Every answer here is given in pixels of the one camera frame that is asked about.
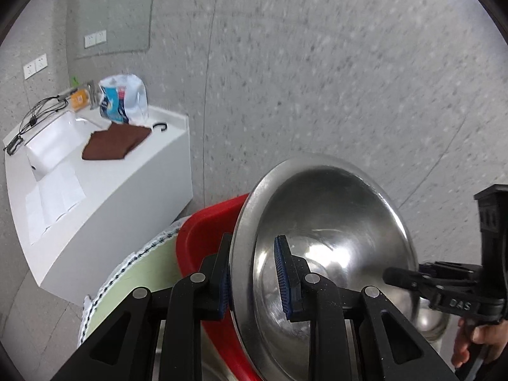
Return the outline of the person's right hand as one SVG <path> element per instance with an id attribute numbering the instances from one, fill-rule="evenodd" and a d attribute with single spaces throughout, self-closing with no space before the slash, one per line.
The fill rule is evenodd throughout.
<path id="1" fill-rule="evenodd" d="M 468 362 L 470 358 L 468 348 L 473 343 L 490 347 L 490 352 L 485 359 L 486 363 L 497 359 L 507 345 L 507 320 L 502 320 L 495 325 L 481 325 L 472 328 L 468 326 L 467 320 L 461 317 L 458 321 L 458 331 L 451 358 L 454 368 L 460 368 Z"/>

